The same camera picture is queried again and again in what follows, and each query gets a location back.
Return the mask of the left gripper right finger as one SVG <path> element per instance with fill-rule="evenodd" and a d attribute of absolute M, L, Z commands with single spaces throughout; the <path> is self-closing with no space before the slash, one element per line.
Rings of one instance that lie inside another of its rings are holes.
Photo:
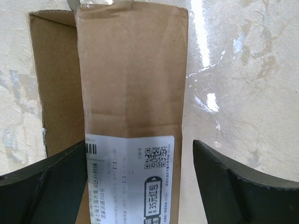
<path fill-rule="evenodd" d="M 193 163 L 209 224 L 297 224 L 299 184 L 257 171 L 193 141 Z"/>

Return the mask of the brown cardboard express box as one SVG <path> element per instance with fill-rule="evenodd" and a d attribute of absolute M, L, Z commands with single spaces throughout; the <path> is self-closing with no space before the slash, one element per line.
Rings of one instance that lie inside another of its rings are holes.
<path fill-rule="evenodd" d="M 85 140 L 68 224 L 178 222 L 188 22 L 140 1 L 29 14 L 47 155 Z"/>

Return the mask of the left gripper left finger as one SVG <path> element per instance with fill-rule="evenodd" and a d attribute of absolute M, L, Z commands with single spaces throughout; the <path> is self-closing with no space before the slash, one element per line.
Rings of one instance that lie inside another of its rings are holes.
<path fill-rule="evenodd" d="M 85 142 L 0 177 L 1 224 L 74 224 L 87 182 Z"/>

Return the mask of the yellow utility knife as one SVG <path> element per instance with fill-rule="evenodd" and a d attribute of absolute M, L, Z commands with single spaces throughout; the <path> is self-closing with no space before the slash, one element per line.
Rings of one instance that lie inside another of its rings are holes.
<path fill-rule="evenodd" d="M 76 12 L 81 5 L 80 0 L 67 0 L 67 3 L 73 12 Z"/>

